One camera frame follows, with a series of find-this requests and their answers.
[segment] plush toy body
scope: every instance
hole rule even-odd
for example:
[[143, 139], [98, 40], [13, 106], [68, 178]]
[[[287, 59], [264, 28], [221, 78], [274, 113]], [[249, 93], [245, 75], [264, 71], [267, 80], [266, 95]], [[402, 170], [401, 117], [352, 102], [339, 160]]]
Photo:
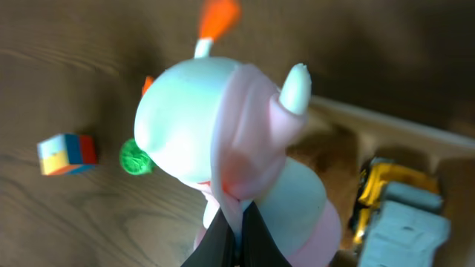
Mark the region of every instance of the plush toy body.
[[160, 168], [205, 194], [203, 231], [221, 208], [239, 240], [243, 211], [255, 201], [292, 266], [325, 266], [338, 249], [338, 215], [318, 176], [285, 155], [307, 120], [307, 68], [294, 66], [280, 90], [254, 65], [208, 56], [213, 40], [202, 38], [194, 59], [144, 90], [135, 140]]

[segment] green toy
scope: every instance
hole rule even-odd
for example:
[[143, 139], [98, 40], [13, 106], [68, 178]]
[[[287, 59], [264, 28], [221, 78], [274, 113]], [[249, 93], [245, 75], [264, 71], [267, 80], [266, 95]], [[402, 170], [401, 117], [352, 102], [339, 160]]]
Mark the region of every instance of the green toy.
[[153, 162], [145, 151], [140, 150], [135, 139], [131, 138], [120, 149], [120, 165], [132, 175], [150, 174]]

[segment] colorful cube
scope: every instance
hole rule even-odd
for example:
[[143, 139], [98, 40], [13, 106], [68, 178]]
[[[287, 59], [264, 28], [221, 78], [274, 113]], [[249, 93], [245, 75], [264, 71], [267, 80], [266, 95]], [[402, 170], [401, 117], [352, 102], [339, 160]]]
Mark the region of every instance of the colorful cube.
[[77, 174], [97, 164], [90, 136], [58, 134], [38, 144], [43, 175]]

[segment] stuffed animal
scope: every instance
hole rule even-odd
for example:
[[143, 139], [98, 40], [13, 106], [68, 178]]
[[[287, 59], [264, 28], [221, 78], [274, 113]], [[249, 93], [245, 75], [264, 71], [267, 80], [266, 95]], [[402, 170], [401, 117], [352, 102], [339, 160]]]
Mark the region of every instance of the stuffed animal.
[[194, 58], [143, 88], [135, 140], [208, 200], [195, 245], [219, 208], [239, 243], [254, 201], [292, 266], [326, 266], [341, 239], [339, 217], [318, 176], [285, 154], [307, 120], [310, 75], [297, 64], [280, 89], [252, 64], [210, 56], [239, 15], [234, 0], [206, 3]]

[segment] pink fabric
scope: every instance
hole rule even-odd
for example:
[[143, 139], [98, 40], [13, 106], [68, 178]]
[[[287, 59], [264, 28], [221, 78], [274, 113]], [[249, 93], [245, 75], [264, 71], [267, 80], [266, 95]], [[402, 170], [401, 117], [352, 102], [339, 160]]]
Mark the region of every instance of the pink fabric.
[[[194, 239], [193, 250], [195, 250], [206, 233], [206, 229], [201, 226]], [[340, 218], [335, 207], [327, 201], [320, 220], [313, 229], [312, 235], [305, 245], [287, 257], [293, 267], [324, 267], [327, 266], [335, 256], [341, 241]]]
[[278, 102], [277, 86], [254, 65], [229, 80], [214, 128], [211, 187], [228, 224], [240, 236], [243, 207], [272, 187], [285, 148], [306, 122]]

